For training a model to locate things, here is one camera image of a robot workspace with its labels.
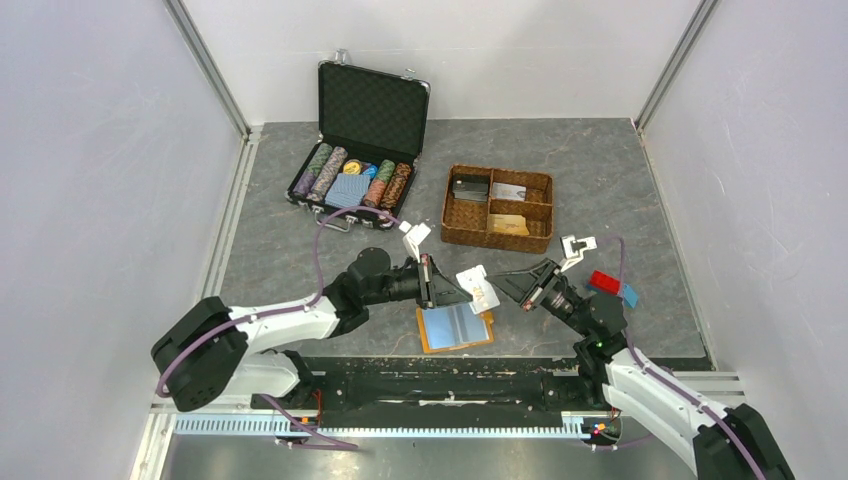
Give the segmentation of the white VIP card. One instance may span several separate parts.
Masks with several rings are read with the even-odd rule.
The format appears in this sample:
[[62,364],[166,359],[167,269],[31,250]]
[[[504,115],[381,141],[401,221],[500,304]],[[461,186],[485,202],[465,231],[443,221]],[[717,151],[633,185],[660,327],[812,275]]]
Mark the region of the white VIP card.
[[471,295],[470,308],[474,314],[482,314],[500,305],[497,293],[488,281],[482,264],[457,273],[456,279],[460,287]]

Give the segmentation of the orange card holder wallet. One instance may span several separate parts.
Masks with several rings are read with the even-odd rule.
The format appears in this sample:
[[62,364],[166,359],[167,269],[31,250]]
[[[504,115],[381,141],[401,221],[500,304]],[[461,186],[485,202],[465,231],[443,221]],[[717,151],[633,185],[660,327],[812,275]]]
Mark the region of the orange card holder wallet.
[[494,342],[491,311],[474,314],[469,304],[416,309],[423,352],[435,354]]

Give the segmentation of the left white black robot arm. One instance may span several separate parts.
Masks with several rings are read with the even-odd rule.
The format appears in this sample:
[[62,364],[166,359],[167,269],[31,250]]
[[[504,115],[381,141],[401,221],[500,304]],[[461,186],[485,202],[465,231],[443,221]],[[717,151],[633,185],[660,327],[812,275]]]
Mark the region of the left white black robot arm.
[[302,340],[346,335],[369,319],[369,306],[412,300],[420,309],[471,302],[469,292],[440,272],[427,254],[400,266],[380,248],[366,248],[316,300],[260,307],[228,307],[218,296],[198,301],[151,349],[157,393],[180,412],[200,409],[221,395],[269,394],[290,407],[306,405],[314,381],[295,352],[271,362],[270,377],[256,375],[259,355]]

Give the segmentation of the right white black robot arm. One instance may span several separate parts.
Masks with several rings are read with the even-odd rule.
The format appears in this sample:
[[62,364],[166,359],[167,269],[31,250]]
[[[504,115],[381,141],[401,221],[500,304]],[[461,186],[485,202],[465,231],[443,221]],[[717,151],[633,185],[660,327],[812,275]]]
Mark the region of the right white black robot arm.
[[545,259],[487,280],[522,309],[543,308],[581,335],[577,392],[591,408],[607,404],[632,416],[700,479],[791,479],[794,473],[763,416],[742,403],[727,406],[685,385],[628,341],[622,300],[580,296]]

